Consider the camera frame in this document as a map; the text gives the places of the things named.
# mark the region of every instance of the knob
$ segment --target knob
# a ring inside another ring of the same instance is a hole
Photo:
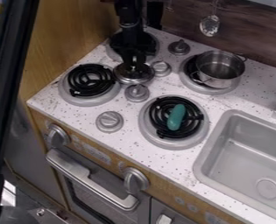
[[[47,143],[51,147],[60,148],[61,146],[67,145],[71,142],[67,132],[60,126],[52,123],[49,125],[49,130]]]
[[[135,194],[146,190],[149,185],[149,180],[143,172],[132,167],[124,170],[124,187],[126,192]]]
[[[132,85],[125,89],[125,97],[130,102],[144,102],[149,95],[148,87],[143,85]]]
[[[123,125],[123,117],[115,111],[104,112],[96,118],[96,127],[105,133],[119,131]]]
[[[184,42],[183,39],[173,42],[169,45],[168,50],[170,53],[175,55],[185,55],[189,53],[190,47],[189,45]]]
[[[151,66],[155,71],[155,76],[157,77],[164,77],[172,72],[171,66],[165,61],[155,61],[151,64]]]
[[[172,224],[172,219],[164,214],[161,214],[157,219],[156,224]]]

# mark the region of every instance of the small pot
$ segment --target small pot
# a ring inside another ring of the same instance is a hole
[[[244,62],[238,55],[223,51],[200,54],[195,62],[199,76],[196,82],[212,88],[229,88],[239,81],[244,73]]]

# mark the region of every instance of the sink drain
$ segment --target sink drain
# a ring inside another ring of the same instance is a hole
[[[256,184],[260,196],[267,200],[276,199],[276,182],[269,178],[262,178]]]

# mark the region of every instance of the silver oven door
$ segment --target silver oven door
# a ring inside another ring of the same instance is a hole
[[[78,153],[63,147],[46,156],[60,173],[73,212],[92,224],[148,224],[150,196],[128,194],[123,180]]]

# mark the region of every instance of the sink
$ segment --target sink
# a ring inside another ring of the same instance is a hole
[[[276,219],[276,125],[225,112],[194,163],[203,184]]]

